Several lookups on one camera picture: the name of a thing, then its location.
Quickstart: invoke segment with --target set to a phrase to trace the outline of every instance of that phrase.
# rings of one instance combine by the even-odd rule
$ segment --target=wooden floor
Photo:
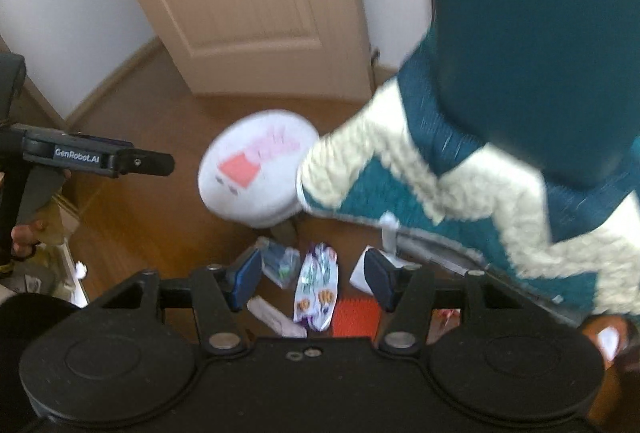
[[[360,105],[334,100],[195,98],[162,50],[79,121],[75,129],[168,152],[176,161],[175,172],[167,178],[129,175],[111,180],[76,174],[66,186],[66,194],[82,214],[82,225],[71,237],[70,247],[74,259],[88,267],[84,287],[90,299],[138,270],[153,267],[164,277],[185,276],[207,263],[229,263],[254,242],[254,230],[210,214],[200,200],[196,176],[200,158],[225,127],[268,108],[295,111],[325,133]],[[328,241],[340,259],[352,265],[367,243],[377,242],[379,233],[305,217],[299,222],[299,234],[301,247]],[[349,273],[345,271],[343,281]]]

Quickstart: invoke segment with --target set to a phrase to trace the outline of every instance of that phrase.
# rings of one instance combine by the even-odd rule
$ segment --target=clear plastic package
[[[260,236],[255,243],[262,255],[262,272],[282,289],[288,288],[300,272],[300,251]]]

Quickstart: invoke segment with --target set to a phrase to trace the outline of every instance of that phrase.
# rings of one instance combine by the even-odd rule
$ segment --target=snack wrapper
[[[294,299],[293,320],[306,321],[312,330],[329,328],[338,297],[338,262],[335,251],[325,243],[313,247],[300,269]]]

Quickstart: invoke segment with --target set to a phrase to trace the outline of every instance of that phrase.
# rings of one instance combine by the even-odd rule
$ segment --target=stool leg
[[[293,218],[277,223],[270,228],[270,231],[271,236],[281,245],[294,248],[298,247],[298,232]]]

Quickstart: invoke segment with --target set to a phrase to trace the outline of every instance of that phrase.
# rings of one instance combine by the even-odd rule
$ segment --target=black circular disc
[[[481,337],[464,326],[431,350],[438,385],[464,407],[490,418],[539,422],[584,409],[603,376],[602,358],[574,331]]]
[[[190,345],[135,312],[68,320],[33,343],[20,360],[32,402],[81,423],[126,421],[174,397],[194,371]]]

